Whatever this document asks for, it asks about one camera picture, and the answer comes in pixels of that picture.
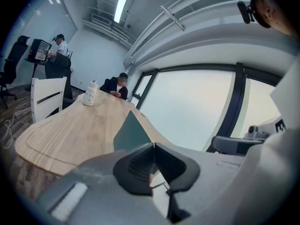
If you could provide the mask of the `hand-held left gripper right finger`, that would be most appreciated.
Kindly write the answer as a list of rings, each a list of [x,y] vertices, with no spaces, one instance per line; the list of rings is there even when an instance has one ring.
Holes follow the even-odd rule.
[[[231,183],[243,159],[156,143],[155,206],[173,224],[196,215]]]

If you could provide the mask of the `person's grey shirt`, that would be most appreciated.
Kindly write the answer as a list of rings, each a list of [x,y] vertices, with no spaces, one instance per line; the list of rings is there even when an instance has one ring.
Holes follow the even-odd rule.
[[[187,225],[262,225],[283,205],[300,174],[300,129],[250,148],[231,183]]]

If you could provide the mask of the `dark green cover notebook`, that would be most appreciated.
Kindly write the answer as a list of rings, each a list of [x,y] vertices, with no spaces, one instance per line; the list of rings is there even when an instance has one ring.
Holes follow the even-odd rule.
[[[132,111],[128,113],[113,139],[114,151],[136,150],[150,142],[150,138]]]

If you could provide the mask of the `black chair with jacket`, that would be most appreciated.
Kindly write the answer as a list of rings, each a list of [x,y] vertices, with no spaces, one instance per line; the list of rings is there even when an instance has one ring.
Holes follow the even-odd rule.
[[[64,98],[73,99],[71,90],[71,60],[62,54],[57,54],[56,58],[50,59],[45,63],[45,75],[47,79],[66,77]]]

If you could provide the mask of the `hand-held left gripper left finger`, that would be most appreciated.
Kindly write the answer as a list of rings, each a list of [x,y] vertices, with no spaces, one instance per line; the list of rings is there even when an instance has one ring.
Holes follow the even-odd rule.
[[[152,198],[155,145],[93,157],[54,182],[37,199],[56,225],[165,225]]]

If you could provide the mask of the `white dotted bottle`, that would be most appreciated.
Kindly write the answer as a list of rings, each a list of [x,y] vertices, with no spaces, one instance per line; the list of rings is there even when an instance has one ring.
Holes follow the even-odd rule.
[[[86,92],[84,94],[82,103],[86,106],[93,106],[97,90],[98,90],[98,82],[97,79],[94,79],[92,82],[89,83]]]

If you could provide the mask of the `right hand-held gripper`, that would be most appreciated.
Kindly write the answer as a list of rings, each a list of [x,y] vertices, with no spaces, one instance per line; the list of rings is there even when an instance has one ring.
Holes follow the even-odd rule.
[[[263,143],[280,139],[285,148],[300,150],[300,57],[291,65],[270,97],[280,112],[280,116],[258,126],[250,126],[243,138],[215,136],[212,146],[219,153],[246,154],[245,148],[238,149],[239,143],[251,141]]]

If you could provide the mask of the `black window frame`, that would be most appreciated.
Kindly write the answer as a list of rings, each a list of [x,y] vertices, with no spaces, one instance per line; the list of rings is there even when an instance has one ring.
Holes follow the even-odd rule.
[[[131,101],[171,143],[214,152],[214,136],[242,138],[280,116],[270,97],[279,81],[241,63],[168,67],[142,73]]]

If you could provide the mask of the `black computer case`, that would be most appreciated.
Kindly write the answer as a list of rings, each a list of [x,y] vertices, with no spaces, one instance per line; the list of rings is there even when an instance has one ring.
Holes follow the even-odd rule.
[[[28,54],[28,59],[32,61],[46,61],[52,45],[42,39],[33,39]]]

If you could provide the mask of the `long ceiling light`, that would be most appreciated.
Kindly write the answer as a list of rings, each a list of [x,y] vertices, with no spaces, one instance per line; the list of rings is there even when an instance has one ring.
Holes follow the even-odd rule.
[[[122,12],[123,12],[126,2],[127,2],[127,0],[118,0],[117,7],[115,9],[115,14],[114,14],[114,21],[116,23],[120,22],[120,18],[121,18],[121,15],[122,15]]]

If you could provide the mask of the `white wooden chair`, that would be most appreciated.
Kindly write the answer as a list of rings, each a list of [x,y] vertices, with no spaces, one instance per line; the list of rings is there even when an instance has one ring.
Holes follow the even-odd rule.
[[[33,122],[39,122],[53,111],[62,111],[67,78],[38,79],[31,82],[31,114]]]

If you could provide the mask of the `black office chair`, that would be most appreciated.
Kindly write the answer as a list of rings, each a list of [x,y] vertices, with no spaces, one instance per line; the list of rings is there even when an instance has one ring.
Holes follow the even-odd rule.
[[[28,39],[29,37],[24,35],[18,38],[14,43],[8,58],[5,59],[4,71],[0,72],[0,98],[3,101],[6,110],[8,109],[8,105],[6,104],[4,97],[13,97],[17,100],[17,96],[8,91],[7,85],[12,84],[16,79],[16,67],[27,50],[28,45],[26,43]]]

